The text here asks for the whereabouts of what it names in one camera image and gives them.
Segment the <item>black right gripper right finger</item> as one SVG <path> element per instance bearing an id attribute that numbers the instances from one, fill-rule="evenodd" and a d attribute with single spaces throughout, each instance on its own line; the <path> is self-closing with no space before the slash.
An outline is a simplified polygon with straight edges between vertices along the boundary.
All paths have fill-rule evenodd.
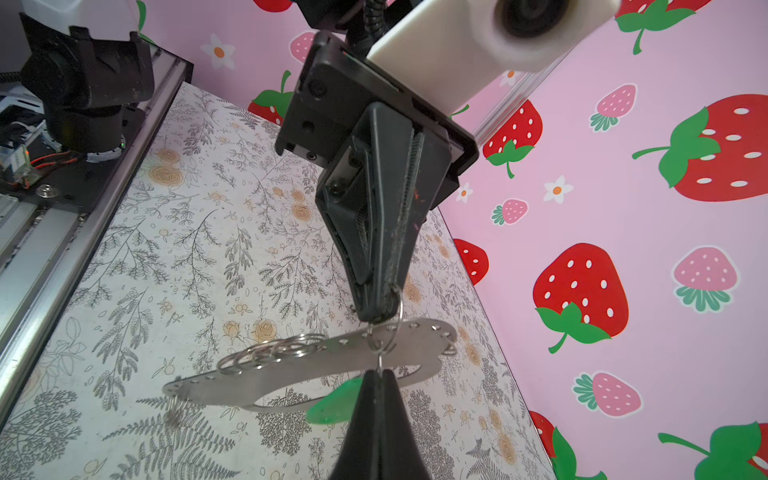
<path id="1" fill-rule="evenodd" d="M 383 370 L 381 377 L 380 478 L 429 480 L 431 476 L 419 453 L 397 379 L 391 370 Z"/>

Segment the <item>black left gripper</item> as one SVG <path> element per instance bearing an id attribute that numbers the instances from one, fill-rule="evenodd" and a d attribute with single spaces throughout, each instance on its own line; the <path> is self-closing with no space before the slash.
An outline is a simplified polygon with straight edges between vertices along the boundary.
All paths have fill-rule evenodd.
<path id="1" fill-rule="evenodd" d="M 367 111 L 371 267 L 369 149 L 348 137 L 374 102 L 380 103 Z M 405 284 L 421 225 L 433 204 L 458 189 L 459 176 L 479 157 L 469 132 L 328 31 L 313 38 L 275 151 L 326 167 L 315 202 L 362 321 L 395 314 L 396 290 Z"/>

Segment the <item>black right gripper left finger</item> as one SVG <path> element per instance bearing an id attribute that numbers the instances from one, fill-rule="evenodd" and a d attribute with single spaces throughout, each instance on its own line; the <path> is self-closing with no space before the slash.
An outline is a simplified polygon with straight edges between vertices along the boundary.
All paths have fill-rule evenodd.
<path id="1" fill-rule="evenodd" d="M 382 377 L 369 370 L 362 386 L 330 480 L 374 480 L 380 477 L 380 410 Z"/>

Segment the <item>green plastic key tag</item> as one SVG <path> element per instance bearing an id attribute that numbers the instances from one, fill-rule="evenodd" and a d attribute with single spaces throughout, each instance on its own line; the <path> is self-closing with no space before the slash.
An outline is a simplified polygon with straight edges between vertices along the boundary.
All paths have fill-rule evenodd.
<path id="1" fill-rule="evenodd" d="M 357 404 L 363 379 L 347 380 L 322 398 L 306 412 L 306 420 L 313 425 L 333 425 L 351 420 Z"/>

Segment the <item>metal key holder plate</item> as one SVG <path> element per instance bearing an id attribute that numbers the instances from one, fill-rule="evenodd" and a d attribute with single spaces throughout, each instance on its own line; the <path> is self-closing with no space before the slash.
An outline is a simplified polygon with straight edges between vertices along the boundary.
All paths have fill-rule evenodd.
<path id="1" fill-rule="evenodd" d="M 234 406 L 257 413 L 306 411 L 322 397 L 268 405 L 263 401 L 290 387 L 329 376 L 364 373 L 378 367 L 408 372 L 397 378 L 401 387 L 426 381 L 437 375 L 442 359 L 456 353 L 458 334 L 452 325 L 430 318 L 403 321 L 395 347 L 383 357 L 368 347 L 365 330 L 329 338 L 323 349 L 297 359 L 283 360 L 260 370 L 240 375 L 223 375 L 216 370 L 177 378 L 162 387 L 162 393 L 180 405 Z"/>

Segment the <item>silver split keyring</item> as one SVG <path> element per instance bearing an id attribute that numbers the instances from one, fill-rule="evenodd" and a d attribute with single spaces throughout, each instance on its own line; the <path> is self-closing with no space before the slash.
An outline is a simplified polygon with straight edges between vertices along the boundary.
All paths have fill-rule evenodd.
<path id="1" fill-rule="evenodd" d="M 396 338 L 404 321 L 402 289 L 392 284 L 390 290 L 396 300 L 395 315 L 380 324 L 369 324 L 365 330 L 365 340 L 368 347 L 379 357 L 388 354 L 395 347 Z"/>

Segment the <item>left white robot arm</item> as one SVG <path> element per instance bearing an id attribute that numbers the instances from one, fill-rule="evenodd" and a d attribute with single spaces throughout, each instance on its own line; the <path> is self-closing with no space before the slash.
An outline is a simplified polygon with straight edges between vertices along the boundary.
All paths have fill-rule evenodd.
<path id="1" fill-rule="evenodd" d="M 367 55 L 415 15 L 413 1 L 302 1 L 314 29 L 295 90 L 271 102 L 278 153 L 322 170 L 315 201 L 341 256 L 360 320 L 391 318 L 428 212 L 478 157 L 448 107 Z M 152 97 L 150 44 L 123 1 L 26 1 L 31 53 L 19 81 L 51 136 L 80 153 L 121 143 L 123 111 Z"/>

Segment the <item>aluminium corner frame post right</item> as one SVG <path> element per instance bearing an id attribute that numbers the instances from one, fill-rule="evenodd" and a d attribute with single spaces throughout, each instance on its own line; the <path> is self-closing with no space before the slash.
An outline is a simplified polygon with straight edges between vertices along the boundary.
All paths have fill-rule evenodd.
<path id="1" fill-rule="evenodd" d="M 482 146 L 494 135 L 509 117 L 511 117 L 543 81 L 567 57 L 568 53 L 558 57 L 551 65 L 540 72 L 524 73 L 512 89 L 490 110 L 473 131 L 474 139 Z"/>

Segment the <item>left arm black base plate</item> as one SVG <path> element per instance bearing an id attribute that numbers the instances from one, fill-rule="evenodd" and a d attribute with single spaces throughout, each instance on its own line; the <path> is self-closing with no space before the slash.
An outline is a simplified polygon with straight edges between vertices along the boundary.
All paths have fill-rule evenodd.
<path id="1" fill-rule="evenodd" d="M 77 213 L 92 212 L 115 177 L 145 112 L 126 107 L 123 143 L 115 151 L 66 150 L 47 132 L 42 107 L 22 97 L 1 99 L 1 208 L 28 202 Z"/>

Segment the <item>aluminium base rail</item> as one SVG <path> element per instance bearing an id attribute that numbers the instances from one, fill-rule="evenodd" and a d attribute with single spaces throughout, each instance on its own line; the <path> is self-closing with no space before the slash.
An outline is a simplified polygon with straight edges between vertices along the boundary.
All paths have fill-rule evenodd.
<path id="1" fill-rule="evenodd" d="M 135 140 L 95 209 L 28 202 L 1 208 L 1 417 L 8 418 L 64 307 L 193 66 L 153 47 L 155 93 Z"/>

